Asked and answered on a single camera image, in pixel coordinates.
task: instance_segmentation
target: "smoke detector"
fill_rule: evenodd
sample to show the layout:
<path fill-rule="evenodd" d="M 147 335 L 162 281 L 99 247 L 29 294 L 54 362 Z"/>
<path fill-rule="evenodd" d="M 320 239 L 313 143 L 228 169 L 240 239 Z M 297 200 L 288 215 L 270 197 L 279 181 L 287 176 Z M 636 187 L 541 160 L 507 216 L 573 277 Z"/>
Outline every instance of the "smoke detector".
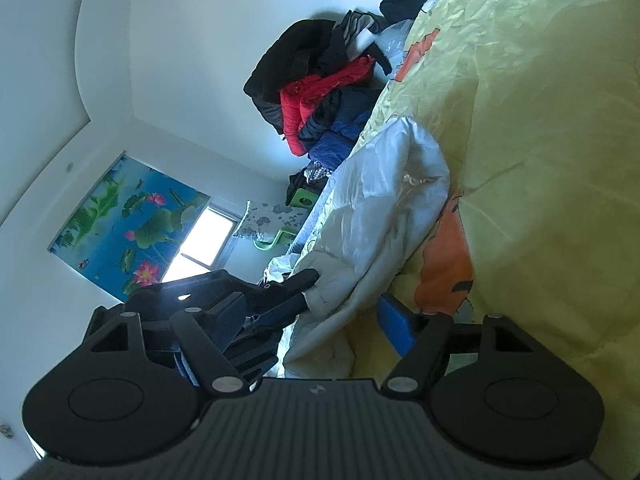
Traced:
<path fill-rule="evenodd" d="M 0 433 L 2 433 L 2 435 L 7 438 L 14 437 L 14 430 L 11 429 L 11 426 L 8 426 L 6 424 L 0 424 Z"/>

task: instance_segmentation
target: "logo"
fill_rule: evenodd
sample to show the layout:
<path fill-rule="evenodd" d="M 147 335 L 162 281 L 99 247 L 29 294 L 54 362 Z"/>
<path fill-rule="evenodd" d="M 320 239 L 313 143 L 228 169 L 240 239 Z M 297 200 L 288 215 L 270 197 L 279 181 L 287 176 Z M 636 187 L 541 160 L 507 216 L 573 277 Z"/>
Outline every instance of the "logo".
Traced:
<path fill-rule="evenodd" d="M 322 384 L 316 384 L 313 388 L 309 388 L 309 391 L 314 395 L 322 395 L 325 393 L 326 388 Z"/>

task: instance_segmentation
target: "black jacket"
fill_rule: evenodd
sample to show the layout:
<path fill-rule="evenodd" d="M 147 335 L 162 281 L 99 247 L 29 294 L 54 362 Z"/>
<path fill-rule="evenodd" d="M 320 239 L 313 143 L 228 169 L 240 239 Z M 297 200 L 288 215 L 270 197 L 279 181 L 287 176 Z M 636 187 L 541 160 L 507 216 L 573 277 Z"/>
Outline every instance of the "black jacket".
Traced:
<path fill-rule="evenodd" d="M 316 72 L 318 56 L 329 46 L 333 28 L 331 20 L 302 20 L 291 25 L 262 56 L 244 84 L 244 93 L 254 103 L 280 104 L 281 88 Z"/>
<path fill-rule="evenodd" d="M 427 0 L 382 0 L 380 2 L 380 12 L 389 22 L 389 25 L 403 22 L 404 20 L 415 20 L 420 9 Z"/>

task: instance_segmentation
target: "plastic bag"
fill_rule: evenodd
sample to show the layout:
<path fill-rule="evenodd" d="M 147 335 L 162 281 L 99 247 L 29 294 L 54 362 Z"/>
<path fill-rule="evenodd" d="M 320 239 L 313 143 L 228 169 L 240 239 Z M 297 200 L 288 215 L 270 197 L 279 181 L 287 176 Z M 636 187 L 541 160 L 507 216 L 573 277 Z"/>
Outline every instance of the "plastic bag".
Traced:
<path fill-rule="evenodd" d="M 404 61 L 404 44 L 413 26 L 414 20 L 404 20 L 404 22 L 398 22 L 395 25 L 387 27 L 380 32 L 376 38 L 376 45 L 379 46 L 382 53 L 389 60 L 393 69 L 391 74 L 386 76 L 387 79 L 395 78 L 398 70 L 402 66 L 402 62 Z"/>
<path fill-rule="evenodd" d="M 299 257 L 299 254 L 284 254 L 272 258 L 264 269 L 264 279 L 267 282 L 283 282 L 286 275 L 291 273 Z"/>

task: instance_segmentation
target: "red jacket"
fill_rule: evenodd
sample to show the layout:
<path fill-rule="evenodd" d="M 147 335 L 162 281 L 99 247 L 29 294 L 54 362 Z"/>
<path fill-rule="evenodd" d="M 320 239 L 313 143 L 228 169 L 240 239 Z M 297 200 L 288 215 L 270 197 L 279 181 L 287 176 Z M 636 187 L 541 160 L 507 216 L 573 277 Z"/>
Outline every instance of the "red jacket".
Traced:
<path fill-rule="evenodd" d="M 325 78 L 315 74 L 308 75 L 280 90 L 283 131 L 291 153 L 297 156 L 306 153 L 306 148 L 298 139 L 298 132 L 311 117 L 322 98 L 334 88 L 357 83 L 368 77 L 373 63 L 372 57 L 361 56 L 348 62 L 335 74 Z"/>

